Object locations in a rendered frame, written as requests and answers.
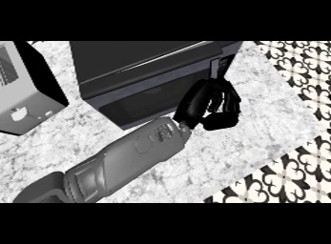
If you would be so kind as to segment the silver toaster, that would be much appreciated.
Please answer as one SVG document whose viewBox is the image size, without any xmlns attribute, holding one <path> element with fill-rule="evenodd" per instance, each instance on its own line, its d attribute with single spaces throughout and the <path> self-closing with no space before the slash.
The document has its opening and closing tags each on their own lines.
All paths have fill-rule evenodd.
<svg viewBox="0 0 331 244">
<path fill-rule="evenodd" d="M 24 135 L 69 105 L 44 55 L 26 41 L 0 41 L 0 132 Z"/>
</svg>

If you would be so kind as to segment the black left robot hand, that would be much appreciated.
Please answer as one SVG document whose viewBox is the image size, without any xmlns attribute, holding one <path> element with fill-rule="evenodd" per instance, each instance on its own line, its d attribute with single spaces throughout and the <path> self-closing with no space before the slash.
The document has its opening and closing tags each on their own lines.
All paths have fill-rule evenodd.
<svg viewBox="0 0 331 244">
<path fill-rule="evenodd" d="M 208 131 L 233 128 L 239 123 L 242 98 L 224 78 L 199 80 L 179 103 L 174 120 L 193 130 L 197 124 Z"/>
</svg>

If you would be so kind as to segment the dark grey microwave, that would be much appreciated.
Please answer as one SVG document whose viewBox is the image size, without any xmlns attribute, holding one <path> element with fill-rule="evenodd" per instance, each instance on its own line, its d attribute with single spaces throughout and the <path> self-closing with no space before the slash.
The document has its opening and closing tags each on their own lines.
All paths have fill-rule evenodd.
<svg viewBox="0 0 331 244">
<path fill-rule="evenodd" d="M 73 41 L 82 99 L 94 98 L 208 59 L 230 65 L 239 41 Z"/>
</svg>

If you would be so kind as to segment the dark grey microwave door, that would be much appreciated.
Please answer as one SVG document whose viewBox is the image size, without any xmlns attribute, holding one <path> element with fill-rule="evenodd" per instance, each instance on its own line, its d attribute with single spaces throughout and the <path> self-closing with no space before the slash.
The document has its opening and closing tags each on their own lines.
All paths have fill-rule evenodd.
<svg viewBox="0 0 331 244">
<path fill-rule="evenodd" d="M 219 59 L 200 61 L 83 101 L 126 130 L 177 110 L 194 83 L 218 70 L 212 64 L 219 64 Z"/>
</svg>

